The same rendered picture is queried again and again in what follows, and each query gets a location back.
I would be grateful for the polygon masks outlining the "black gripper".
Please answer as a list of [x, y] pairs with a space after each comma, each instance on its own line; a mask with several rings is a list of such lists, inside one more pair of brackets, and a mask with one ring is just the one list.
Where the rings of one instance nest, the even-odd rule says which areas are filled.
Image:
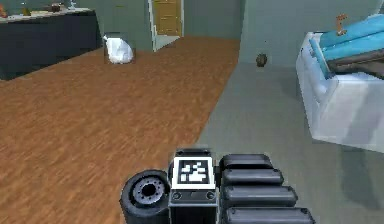
[[119, 200], [125, 224], [169, 224], [169, 193], [163, 170], [144, 170], [132, 176]]

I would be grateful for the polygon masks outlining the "white bin bag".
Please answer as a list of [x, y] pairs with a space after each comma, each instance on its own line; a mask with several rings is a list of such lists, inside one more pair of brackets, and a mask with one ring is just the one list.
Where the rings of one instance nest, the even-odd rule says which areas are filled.
[[122, 38], [103, 36], [107, 47], [109, 61], [113, 64], [130, 63], [133, 58], [133, 50], [131, 46]]

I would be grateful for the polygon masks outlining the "yellow wooden room door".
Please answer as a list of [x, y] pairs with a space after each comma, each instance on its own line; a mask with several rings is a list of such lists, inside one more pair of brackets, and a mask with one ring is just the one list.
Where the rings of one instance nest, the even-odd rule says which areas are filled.
[[153, 0], [154, 20], [159, 35], [180, 36], [181, 0]]

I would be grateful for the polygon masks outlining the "dark kitchen counter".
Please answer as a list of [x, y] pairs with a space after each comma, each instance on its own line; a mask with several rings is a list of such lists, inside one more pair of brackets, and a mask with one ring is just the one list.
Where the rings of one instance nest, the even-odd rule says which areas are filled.
[[0, 80], [23, 76], [101, 45], [94, 10], [0, 23]]

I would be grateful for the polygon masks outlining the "dark brown cushion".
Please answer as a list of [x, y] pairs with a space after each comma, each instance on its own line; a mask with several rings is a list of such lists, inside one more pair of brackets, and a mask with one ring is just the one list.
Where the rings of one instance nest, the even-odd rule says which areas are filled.
[[384, 48], [329, 60], [327, 65], [337, 74], [364, 72], [384, 80]]

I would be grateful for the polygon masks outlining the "orange figurine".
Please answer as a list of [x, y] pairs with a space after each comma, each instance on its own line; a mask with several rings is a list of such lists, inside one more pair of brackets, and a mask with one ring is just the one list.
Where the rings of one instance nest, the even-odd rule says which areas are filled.
[[336, 17], [336, 35], [342, 36], [347, 33], [347, 30], [343, 28], [342, 22], [347, 19], [348, 16], [346, 14], [340, 14]]

